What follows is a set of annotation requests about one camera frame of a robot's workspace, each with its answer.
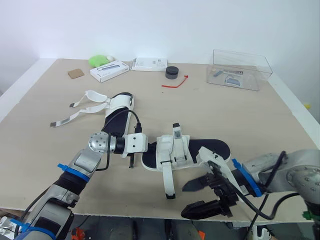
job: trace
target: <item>clear plastic box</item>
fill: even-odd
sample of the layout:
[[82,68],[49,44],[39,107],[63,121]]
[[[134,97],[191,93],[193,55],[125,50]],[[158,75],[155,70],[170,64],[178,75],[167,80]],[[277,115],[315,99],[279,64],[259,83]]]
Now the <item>clear plastic box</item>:
[[210,84],[259,91],[259,82],[272,73],[265,56],[215,49],[206,78]]

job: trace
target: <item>green plush toy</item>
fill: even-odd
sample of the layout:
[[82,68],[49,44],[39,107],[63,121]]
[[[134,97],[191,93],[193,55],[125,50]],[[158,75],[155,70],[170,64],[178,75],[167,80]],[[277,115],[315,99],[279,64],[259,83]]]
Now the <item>green plush toy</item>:
[[89,59],[89,64],[93,68],[97,68],[108,63],[110,63],[110,61],[103,55],[96,55]]

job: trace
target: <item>black insole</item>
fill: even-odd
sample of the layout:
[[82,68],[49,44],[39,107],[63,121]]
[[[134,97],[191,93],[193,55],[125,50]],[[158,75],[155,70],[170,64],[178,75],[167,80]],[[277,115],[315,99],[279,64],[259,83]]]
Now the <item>black insole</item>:
[[[118,95],[127,95],[131,97],[130,105],[132,104],[132,94],[129,92],[122,92],[117,95],[115,95],[113,98],[115,98]],[[109,116],[105,118],[104,124],[106,124],[114,115],[117,113],[127,110],[127,107],[122,107],[117,110],[115,110],[113,113],[111,113]],[[127,126],[127,120],[128,120],[128,114],[129,112],[124,112],[122,114],[119,114],[116,116],[103,130],[105,133],[116,136],[116,137],[122,137],[123,134],[125,134],[126,126]]]
[[[149,144],[148,151],[144,152],[142,155],[143,164],[152,169],[157,168],[156,146],[156,141]],[[228,159],[231,154],[229,146],[224,141],[218,139],[191,139],[189,141],[189,151],[195,164],[197,163],[196,156],[198,155],[201,147],[205,147],[212,152],[216,152],[224,160]]]

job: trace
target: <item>black round container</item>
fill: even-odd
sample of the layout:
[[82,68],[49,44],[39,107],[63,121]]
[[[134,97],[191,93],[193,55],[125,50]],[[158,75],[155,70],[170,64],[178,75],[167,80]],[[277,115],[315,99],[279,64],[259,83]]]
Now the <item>black round container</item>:
[[176,79],[178,77],[179,69],[175,66],[168,66],[165,69],[165,77],[167,79]]

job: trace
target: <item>white strap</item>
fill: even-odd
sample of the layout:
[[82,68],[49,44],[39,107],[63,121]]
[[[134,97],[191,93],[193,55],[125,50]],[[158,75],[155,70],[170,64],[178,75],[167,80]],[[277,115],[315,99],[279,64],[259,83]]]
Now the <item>white strap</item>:
[[59,127],[61,125],[67,124],[70,121],[72,121],[73,119],[75,119],[76,117],[78,117],[80,113],[94,114],[94,113],[100,112],[101,110],[108,108],[108,107],[109,107],[109,104],[107,102],[104,102],[104,103],[97,105],[97,106],[89,106],[86,109],[81,109],[81,110],[77,111],[76,113],[72,114],[70,117],[68,117],[64,120],[51,122],[50,127],[55,128],[55,127]]
[[162,163],[162,174],[163,174],[163,183],[164,191],[167,199],[175,199],[175,186],[174,186],[174,177],[172,175],[171,161]]
[[84,96],[77,102],[71,103],[70,108],[77,107],[80,102],[84,99],[84,97],[87,97],[89,100],[96,102],[96,103],[102,103],[102,102],[109,102],[110,98],[108,98],[106,95],[100,94],[93,90],[87,90],[84,92]]
[[184,142],[182,139],[182,131],[181,127],[176,126],[173,127],[173,150],[171,155],[174,157],[174,160],[178,162],[186,162],[185,154],[184,151]]

